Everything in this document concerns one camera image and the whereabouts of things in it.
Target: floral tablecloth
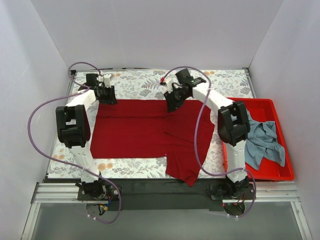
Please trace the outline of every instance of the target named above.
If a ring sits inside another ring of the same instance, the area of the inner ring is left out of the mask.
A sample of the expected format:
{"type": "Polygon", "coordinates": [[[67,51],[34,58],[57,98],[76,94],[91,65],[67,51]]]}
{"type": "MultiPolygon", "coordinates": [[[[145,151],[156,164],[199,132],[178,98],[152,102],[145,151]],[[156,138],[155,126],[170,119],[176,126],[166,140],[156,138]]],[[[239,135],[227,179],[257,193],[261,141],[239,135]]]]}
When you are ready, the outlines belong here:
{"type": "MultiPolygon", "coordinates": [[[[78,72],[76,81],[86,82],[88,72],[78,72]]],[[[108,71],[104,73],[113,74],[111,84],[115,86],[115,96],[117,99],[140,99],[140,100],[163,100],[165,88],[159,85],[165,70],[121,70],[108,71]]],[[[175,72],[168,78],[176,78],[175,72]]],[[[211,79],[212,87],[226,97],[253,98],[249,81],[244,70],[205,70],[204,73],[211,79]]],[[[191,71],[196,78],[200,74],[191,71]]],[[[78,91],[78,86],[74,85],[72,93],[78,91]]],[[[98,101],[96,101],[87,111],[91,132],[95,127],[96,115],[98,111],[98,101]]],[[[217,117],[211,114],[211,121],[217,125],[217,117]]],[[[212,173],[224,171],[222,142],[218,136],[217,127],[214,129],[211,144],[203,164],[203,167],[212,173]]],[[[63,143],[56,138],[52,156],[60,160],[75,162],[74,156],[63,143]]],[[[166,174],[166,157],[159,158],[112,158],[94,159],[101,174],[105,178],[170,178],[166,174]]],[[[57,178],[80,178],[81,170],[66,164],[50,161],[47,177],[57,178]]],[[[199,178],[212,178],[202,170],[199,178]]]]}

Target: white wall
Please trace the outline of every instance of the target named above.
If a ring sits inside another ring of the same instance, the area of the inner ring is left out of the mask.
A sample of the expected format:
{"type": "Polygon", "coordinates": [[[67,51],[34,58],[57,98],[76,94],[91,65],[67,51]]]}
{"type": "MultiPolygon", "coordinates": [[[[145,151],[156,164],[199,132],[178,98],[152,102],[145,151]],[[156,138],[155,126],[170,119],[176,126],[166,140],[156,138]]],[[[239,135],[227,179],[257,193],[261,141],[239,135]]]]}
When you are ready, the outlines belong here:
{"type": "MultiPolygon", "coordinates": [[[[37,105],[66,94],[68,77],[30,0],[0,0],[0,16],[0,239],[18,240],[36,182],[48,166],[29,143],[27,121],[37,105]]],[[[46,153],[53,146],[55,106],[40,110],[32,124],[36,143],[46,153]]]]}
{"type": "Polygon", "coordinates": [[[283,0],[32,2],[67,65],[234,69],[249,66],[283,0]]]}
{"type": "Polygon", "coordinates": [[[249,71],[274,101],[313,239],[320,239],[320,1],[284,0],[249,71]]]}

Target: blue towel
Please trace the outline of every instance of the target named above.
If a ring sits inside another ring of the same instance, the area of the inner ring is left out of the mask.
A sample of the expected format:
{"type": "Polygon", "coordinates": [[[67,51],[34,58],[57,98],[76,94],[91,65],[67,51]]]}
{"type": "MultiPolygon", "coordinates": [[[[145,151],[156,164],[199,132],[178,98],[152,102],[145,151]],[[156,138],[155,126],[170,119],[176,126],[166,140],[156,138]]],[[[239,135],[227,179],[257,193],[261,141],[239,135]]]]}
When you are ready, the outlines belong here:
{"type": "Polygon", "coordinates": [[[246,140],[244,157],[245,162],[255,170],[259,169],[262,158],[269,159],[285,166],[285,148],[277,143],[275,121],[258,122],[252,119],[247,111],[250,132],[246,140]]]}

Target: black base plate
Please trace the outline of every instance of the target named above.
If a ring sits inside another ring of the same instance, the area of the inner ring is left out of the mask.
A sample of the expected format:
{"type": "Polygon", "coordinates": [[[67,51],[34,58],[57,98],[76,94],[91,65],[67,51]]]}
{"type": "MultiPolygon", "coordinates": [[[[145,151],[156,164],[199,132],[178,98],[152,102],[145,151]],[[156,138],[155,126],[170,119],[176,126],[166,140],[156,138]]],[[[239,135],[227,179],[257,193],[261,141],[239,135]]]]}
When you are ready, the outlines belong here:
{"type": "MultiPolygon", "coordinates": [[[[222,199],[213,199],[208,195],[210,188],[220,186],[225,179],[198,179],[189,187],[177,179],[112,179],[121,188],[122,210],[184,210],[209,209],[223,211],[222,199]]],[[[245,191],[246,199],[253,198],[251,188],[245,191]]],[[[79,201],[95,201],[80,189],[79,201]]],[[[117,211],[118,201],[112,201],[108,211],[117,211]]]]}

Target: cable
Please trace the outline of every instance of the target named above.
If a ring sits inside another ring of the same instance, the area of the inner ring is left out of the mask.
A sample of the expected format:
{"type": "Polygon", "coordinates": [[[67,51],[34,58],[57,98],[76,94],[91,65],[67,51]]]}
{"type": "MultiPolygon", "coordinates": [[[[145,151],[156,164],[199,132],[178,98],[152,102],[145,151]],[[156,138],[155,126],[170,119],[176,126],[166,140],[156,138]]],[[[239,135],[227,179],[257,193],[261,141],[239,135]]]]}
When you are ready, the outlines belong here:
{"type": "Polygon", "coordinates": [[[108,208],[110,203],[112,202],[112,198],[110,198],[109,202],[107,203],[106,207],[108,208]]]}
{"type": "MultiPolygon", "coordinates": [[[[199,69],[197,69],[197,68],[195,68],[195,67],[191,67],[191,66],[178,66],[178,67],[175,67],[175,68],[169,70],[169,71],[161,78],[161,81],[163,82],[164,79],[165,79],[172,71],[177,70],[177,69],[185,69],[185,68],[187,68],[187,69],[192,69],[192,70],[197,71],[198,73],[200,73],[201,75],[203,75],[203,76],[206,78],[207,82],[209,83],[208,91],[207,91],[207,93],[206,93],[205,99],[204,99],[204,101],[203,101],[203,104],[202,104],[202,106],[201,106],[201,109],[200,109],[200,111],[199,111],[199,114],[198,114],[198,117],[197,117],[197,120],[196,120],[196,124],[195,124],[195,131],[194,131],[194,152],[195,152],[196,161],[197,161],[198,165],[200,166],[201,170],[202,170],[204,173],[206,173],[206,174],[208,174],[208,175],[210,175],[210,176],[213,176],[213,177],[226,176],[227,174],[230,174],[230,173],[233,173],[233,172],[236,172],[236,171],[246,171],[246,172],[250,175],[250,177],[251,177],[251,179],[252,179],[252,182],[253,182],[253,187],[254,187],[254,190],[253,190],[254,193],[253,193],[252,202],[251,202],[249,208],[247,209],[247,211],[245,211],[243,214],[241,214],[241,215],[239,215],[239,216],[233,216],[233,215],[231,215],[231,217],[234,217],[234,218],[243,217],[243,216],[245,216],[245,215],[251,210],[251,208],[253,207],[253,205],[254,205],[254,203],[255,203],[255,199],[256,199],[257,185],[256,185],[256,180],[255,180],[253,174],[252,174],[249,170],[247,170],[247,169],[245,169],[245,168],[242,168],[242,167],[238,167],[238,168],[235,168],[235,169],[232,169],[232,170],[230,170],[230,171],[223,172],[223,173],[216,173],[216,174],[215,174],[215,173],[210,173],[210,172],[208,172],[207,170],[204,169],[204,167],[202,166],[202,164],[201,164],[201,162],[200,162],[199,155],[198,155],[197,138],[198,138],[199,122],[200,122],[200,118],[201,118],[202,112],[203,112],[203,110],[204,110],[204,108],[205,108],[205,106],[206,106],[206,103],[207,103],[208,98],[209,98],[209,95],[210,95],[211,85],[212,85],[212,83],[211,83],[211,81],[210,81],[210,78],[209,78],[207,75],[205,75],[201,70],[199,70],[199,69]]],[[[225,216],[225,214],[223,214],[223,213],[218,213],[218,212],[210,212],[210,213],[211,213],[211,214],[216,214],[216,215],[225,216]]]]}
{"type": "Polygon", "coordinates": [[[98,205],[98,209],[99,209],[99,216],[102,216],[103,213],[101,212],[100,206],[98,205]]]}
{"type": "Polygon", "coordinates": [[[235,202],[228,202],[228,204],[237,205],[237,204],[240,202],[240,200],[241,200],[241,196],[238,198],[237,201],[235,201],[235,202]]]}
{"type": "Polygon", "coordinates": [[[73,79],[73,77],[72,77],[72,75],[71,75],[71,68],[72,68],[74,65],[77,65],[77,64],[87,64],[87,65],[93,67],[94,69],[96,69],[96,70],[99,72],[99,74],[102,75],[100,69],[98,69],[97,67],[95,67],[94,65],[92,65],[92,64],[90,64],[90,63],[88,63],[88,62],[78,61],[78,62],[75,62],[74,64],[72,64],[72,65],[68,68],[68,76],[69,76],[70,80],[71,80],[74,84],[76,84],[76,85],[78,85],[78,86],[85,87],[86,90],[83,91],[83,92],[81,92],[81,93],[77,93],[77,94],[75,94],[75,95],[68,95],[68,96],[57,97],[57,98],[51,99],[51,100],[46,101],[46,102],[40,104],[39,106],[37,106],[37,107],[33,110],[33,112],[31,113],[31,115],[30,115],[30,117],[29,117],[29,120],[28,120],[28,125],[27,125],[28,136],[29,136],[29,140],[30,140],[32,146],[34,147],[34,149],[35,149],[39,154],[41,154],[42,156],[44,156],[45,158],[51,159],[51,160],[53,160],[53,161],[56,161],[56,162],[59,162],[59,163],[62,163],[62,164],[71,165],[71,166],[74,166],[74,167],[76,167],[76,168],[79,168],[79,169],[81,169],[81,170],[83,170],[83,171],[86,171],[87,173],[89,173],[89,174],[91,174],[91,175],[93,175],[93,176],[95,176],[95,177],[97,177],[97,178],[100,178],[100,179],[106,181],[107,183],[111,184],[111,185],[115,188],[115,190],[117,190],[117,192],[118,192],[118,197],[119,197],[119,208],[118,208],[118,212],[117,212],[117,214],[116,214],[116,216],[114,217],[113,220],[107,221],[107,220],[104,220],[104,219],[102,219],[102,218],[89,216],[89,217],[92,217],[93,219],[97,219],[98,221],[101,221],[101,222],[103,222],[103,223],[105,223],[105,224],[112,224],[112,223],[115,222],[115,221],[117,220],[117,218],[119,217],[120,212],[121,212],[121,206],[122,206],[121,194],[120,194],[120,191],[119,191],[118,187],[117,187],[112,181],[110,181],[109,179],[104,178],[104,177],[102,177],[102,176],[100,176],[100,175],[98,175],[98,174],[95,174],[94,172],[88,170],[87,168],[84,168],[83,166],[80,166],[80,165],[78,165],[78,164],[76,164],[76,163],[72,163],[72,162],[62,161],[62,160],[56,159],[56,158],[54,158],[54,157],[51,157],[51,156],[45,154],[44,152],[42,152],[42,151],[37,147],[37,145],[35,144],[34,139],[33,139],[33,137],[32,137],[32,134],[31,134],[31,121],[32,121],[32,118],[34,117],[35,113],[36,113],[40,108],[42,108],[43,106],[45,106],[45,105],[47,105],[47,104],[49,104],[49,103],[52,103],[52,102],[55,102],[55,101],[58,101],[58,100],[62,100],[62,99],[70,98],[70,97],[79,96],[79,95],[87,92],[87,91],[90,89],[88,86],[82,85],[82,84],[80,84],[80,83],[77,83],[77,82],[73,79]]]}
{"type": "Polygon", "coordinates": [[[178,83],[176,83],[176,82],[173,82],[172,85],[176,85],[176,86],[178,86],[178,87],[182,87],[182,85],[180,85],[180,84],[178,84],[178,83]]]}
{"type": "Polygon", "coordinates": [[[104,198],[105,198],[105,196],[106,196],[106,194],[107,194],[107,190],[105,189],[105,191],[104,191],[104,195],[103,195],[102,197],[100,197],[100,198],[95,198],[95,197],[94,197],[94,199],[95,199],[95,200],[101,200],[101,199],[104,199],[104,198]]]}
{"type": "Polygon", "coordinates": [[[246,194],[243,193],[243,200],[242,200],[242,202],[240,204],[243,204],[245,202],[245,200],[246,200],[246,194]]]}

